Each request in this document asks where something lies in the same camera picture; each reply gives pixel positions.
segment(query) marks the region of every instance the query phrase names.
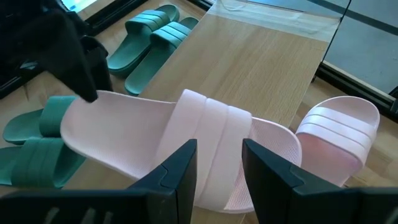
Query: green strap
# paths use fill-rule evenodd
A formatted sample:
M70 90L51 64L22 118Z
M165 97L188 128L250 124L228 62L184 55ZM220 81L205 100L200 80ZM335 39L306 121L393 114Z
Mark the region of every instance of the green strap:
M66 147L61 138L28 139L11 172L16 187L60 188L85 160Z
M191 30L178 22L171 22L150 35L152 44L167 42L177 48Z
M45 137L61 137L60 128L63 115L75 100L75 96L51 96L40 116L39 129Z
M170 22L169 16L162 11L145 10L125 23L127 33L135 33L137 28L147 26L155 31Z

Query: slide sandal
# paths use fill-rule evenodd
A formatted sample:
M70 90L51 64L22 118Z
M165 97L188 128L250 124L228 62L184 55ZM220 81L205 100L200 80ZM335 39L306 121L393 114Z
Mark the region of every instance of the slide sandal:
M342 186L364 167L379 122L377 108L362 98L339 96L317 104L296 132L302 168Z
M61 138L30 138L23 146L0 149L0 184L60 188L84 160Z
M75 96L51 96L44 109L28 112L12 118L4 128L2 137L9 143L22 145L31 137L60 138L63 114Z
M127 92L131 95L140 94L198 22L197 19L188 17L180 22L171 22L153 32L150 35L149 53L124 83Z
M126 78L148 53L150 34L169 22L178 21L179 18L177 7L164 5L156 10L145 10L128 20L125 24L126 38L108 59L108 68L112 75Z
M287 128L190 90L176 103L98 91L93 103L70 105L61 135L70 149L136 180L197 139L194 203L224 213L253 211L241 159L244 138L297 166L302 156Z

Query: pink slide sandal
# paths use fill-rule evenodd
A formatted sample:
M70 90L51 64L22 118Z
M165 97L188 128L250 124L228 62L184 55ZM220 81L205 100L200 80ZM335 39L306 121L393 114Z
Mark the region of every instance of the pink slide sandal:
M379 121L377 108L362 98L339 96L317 104L296 132L301 168L342 186L364 167Z
M98 91L76 99L61 123L65 144L133 179L140 179L188 139L198 139L195 205L223 213L254 210L244 179L243 138L300 166L299 140L287 128L184 90L176 103Z

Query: green slide sandal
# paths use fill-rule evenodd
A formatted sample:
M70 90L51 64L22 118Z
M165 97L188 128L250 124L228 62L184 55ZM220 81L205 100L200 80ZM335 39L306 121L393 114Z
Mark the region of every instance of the green slide sandal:
M22 145L30 137L58 137L60 125L74 96L51 96L44 109L16 116L4 128L3 138L9 143Z
M0 149L0 184L60 188L84 160L61 138L30 138L23 146Z
M192 17L171 22L150 35L151 49L134 71L127 77L124 87L131 95L140 94L156 72L196 26Z
M108 59L111 74L126 78L148 53L150 34L169 22L178 21L179 17L175 6L164 5L156 10L146 10L127 21L127 36Z

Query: pink strap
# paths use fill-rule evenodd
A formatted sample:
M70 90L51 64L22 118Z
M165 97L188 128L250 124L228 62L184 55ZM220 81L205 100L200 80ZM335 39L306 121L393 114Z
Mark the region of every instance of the pink strap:
M320 115L324 116L326 118L332 119L333 121L336 121L338 123L341 123L343 125L346 125L350 128L353 128L357 131L362 132L363 134L369 136L371 139L371 142L373 142L376 138L376 128L373 127L372 125L361 121L360 119L356 119L352 116L349 116L347 114L343 114L339 111L335 111L329 108L324 108L324 107L316 107L310 110L308 112L307 116L311 115Z
M184 90L160 140L152 168L157 167L195 134L206 97Z
M319 115L311 115L304 118L301 122L303 124L315 124L318 126L322 126L330 131L333 131L336 134L339 134L345 138L348 138L358 144L360 144L365 149L369 150L372 146L371 139L369 136L363 134L360 131L357 131L351 127L345 126L341 123L333 121L331 119L319 116Z
M225 208L239 174L242 140L249 136L251 122L249 112L228 107L227 122L198 206L216 211Z
M221 139L228 115L228 106L213 99L207 99L205 110L193 138L198 140L198 168L195 202L205 187L211 163Z
M296 132L296 135L299 134L311 134L312 136L318 137L336 147L350 153L352 156L357 158L360 162L362 167L365 164L366 158L368 156L368 150L366 150L362 145L343 137L339 134L334 133L333 131L327 130L322 126L318 126L316 124L301 124Z

